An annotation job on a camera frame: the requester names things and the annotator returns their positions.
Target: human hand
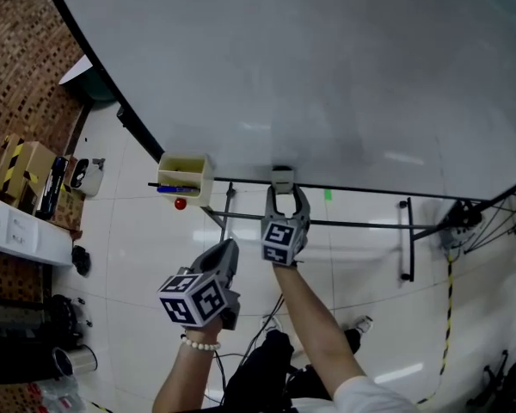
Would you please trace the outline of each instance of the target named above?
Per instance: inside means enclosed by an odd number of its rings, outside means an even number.
[[[216,344],[216,342],[218,342],[218,334],[223,327],[224,322],[218,315],[204,327],[186,329],[186,336],[191,341],[200,344]]]

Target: bracelet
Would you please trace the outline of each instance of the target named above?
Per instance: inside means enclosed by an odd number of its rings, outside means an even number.
[[[189,347],[196,348],[198,350],[210,350],[210,351],[216,351],[219,350],[222,345],[217,342],[216,344],[201,344],[199,342],[191,341],[189,338],[187,338],[187,335],[181,336],[181,342],[184,344],[187,344]]]

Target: red ball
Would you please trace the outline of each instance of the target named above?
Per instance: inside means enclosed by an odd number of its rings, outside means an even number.
[[[174,202],[174,206],[176,210],[185,210],[187,206],[187,200],[178,197]]]

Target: white basket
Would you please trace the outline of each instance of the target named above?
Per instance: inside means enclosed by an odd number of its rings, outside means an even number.
[[[158,163],[157,183],[171,187],[191,187],[200,191],[162,193],[173,202],[183,198],[188,205],[208,207],[214,174],[207,155],[163,153]]]

